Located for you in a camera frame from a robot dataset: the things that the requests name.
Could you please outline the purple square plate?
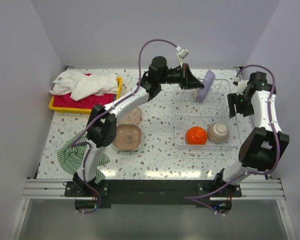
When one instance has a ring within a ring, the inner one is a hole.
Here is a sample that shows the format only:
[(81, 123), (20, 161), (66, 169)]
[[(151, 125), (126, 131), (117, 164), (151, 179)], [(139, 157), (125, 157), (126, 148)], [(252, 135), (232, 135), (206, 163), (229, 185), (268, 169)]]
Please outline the purple square plate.
[(215, 73), (212, 72), (211, 70), (208, 70), (203, 80), (201, 81), (204, 84), (204, 87), (200, 89), (201, 99), (199, 102), (203, 102), (205, 100), (215, 79), (216, 79)]

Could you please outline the clear glass cup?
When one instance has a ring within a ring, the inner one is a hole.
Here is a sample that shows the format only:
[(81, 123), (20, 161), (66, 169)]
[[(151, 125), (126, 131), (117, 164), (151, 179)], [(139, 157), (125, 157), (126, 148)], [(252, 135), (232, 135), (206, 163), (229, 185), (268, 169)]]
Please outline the clear glass cup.
[(181, 99), (193, 99), (194, 92), (195, 91), (193, 89), (182, 89), (178, 93)]

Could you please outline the brown square plate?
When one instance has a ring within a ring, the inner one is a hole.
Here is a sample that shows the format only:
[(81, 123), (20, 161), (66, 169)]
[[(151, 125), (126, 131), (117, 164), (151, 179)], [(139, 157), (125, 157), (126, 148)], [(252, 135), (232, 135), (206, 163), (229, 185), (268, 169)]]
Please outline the brown square plate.
[(134, 124), (119, 124), (116, 127), (116, 137), (112, 142), (115, 149), (124, 152), (132, 152), (141, 144), (142, 131)]

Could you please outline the beige brown ceramic cup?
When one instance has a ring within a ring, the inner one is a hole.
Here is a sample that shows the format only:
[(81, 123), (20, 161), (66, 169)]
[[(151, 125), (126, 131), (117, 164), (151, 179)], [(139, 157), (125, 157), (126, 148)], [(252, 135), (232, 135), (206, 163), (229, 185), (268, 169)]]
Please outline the beige brown ceramic cup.
[(195, 89), (194, 92), (193, 92), (194, 100), (197, 101), (197, 102), (201, 101), (200, 92), (201, 92), (201, 89)]

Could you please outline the patterned ceramic bowl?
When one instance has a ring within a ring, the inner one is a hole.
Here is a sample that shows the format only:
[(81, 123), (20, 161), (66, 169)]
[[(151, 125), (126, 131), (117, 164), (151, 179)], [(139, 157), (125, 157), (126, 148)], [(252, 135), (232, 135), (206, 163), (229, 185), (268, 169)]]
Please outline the patterned ceramic bowl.
[(223, 122), (215, 122), (207, 128), (207, 137), (214, 144), (224, 144), (229, 138), (229, 128)]

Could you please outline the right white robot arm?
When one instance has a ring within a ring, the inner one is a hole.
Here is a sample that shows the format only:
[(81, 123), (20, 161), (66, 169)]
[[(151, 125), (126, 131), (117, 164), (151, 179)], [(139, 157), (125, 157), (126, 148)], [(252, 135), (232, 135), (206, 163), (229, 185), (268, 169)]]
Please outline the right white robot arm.
[(237, 93), (227, 96), (229, 117), (237, 114), (254, 117), (254, 128), (242, 143), (238, 160), (223, 168), (211, 183), (220, 197), (233, 192), (240, 182), (251, 175), (268, 175), (277, 167), (290, 137), (281, 130), (276, 114), (276, 87), (268, 83), (264, 72), (250, 74), (237, 83)]

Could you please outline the orange plastic bowl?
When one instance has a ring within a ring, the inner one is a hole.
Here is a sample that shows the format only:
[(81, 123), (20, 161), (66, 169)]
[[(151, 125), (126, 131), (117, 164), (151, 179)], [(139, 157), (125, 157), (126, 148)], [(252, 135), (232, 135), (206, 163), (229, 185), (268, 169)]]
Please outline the orange plastic bowl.
[(189, 145), (205, 145), (207, 140), (206, 130), (199, 126), (189, 128), (185, 134), (185, 141)]

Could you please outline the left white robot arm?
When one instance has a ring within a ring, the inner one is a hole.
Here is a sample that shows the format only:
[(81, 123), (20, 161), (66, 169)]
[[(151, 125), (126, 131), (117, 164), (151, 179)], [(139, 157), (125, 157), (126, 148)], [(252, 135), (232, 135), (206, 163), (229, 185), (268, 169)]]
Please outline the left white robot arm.
[(133, 109), (154, 99), (161, 92), (163, 84), (178, 84), (182, 90), (205, 87), (192, 74), (187, 63), (169, 68), (165, 57), (156, 56), (135, 88), (109, 105), (93, 107), (86, 128), (71, 146), (87, 145), (88, 154), (95, 148), (96, 155), (101, 156), (104, 148), (116, 138), (117, 122)]

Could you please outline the white wire dish rack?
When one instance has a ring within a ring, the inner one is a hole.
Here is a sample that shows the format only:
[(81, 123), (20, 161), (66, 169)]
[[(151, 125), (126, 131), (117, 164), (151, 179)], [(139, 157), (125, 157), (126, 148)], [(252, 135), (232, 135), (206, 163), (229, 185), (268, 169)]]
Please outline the white wire dish rack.
[[(229, 118), (227, 95), (230, 83), (226, 79), (214, 80), (207, 97), (203, 102), (180, 98), (179, 86), (173, 90), (175, 115), (175, 144), (180, 149), (195, 151), (221, 151), (237, 148), (241, 145), (241, 137), (236, 117)], [(214, 123), (222, 122), (228, 126), (229, 136), (224, 144), (215, 144), (208, 140), (204, 145), (191, 145), (186, 142), (186, 132), (192, 127), (205, 130)]]

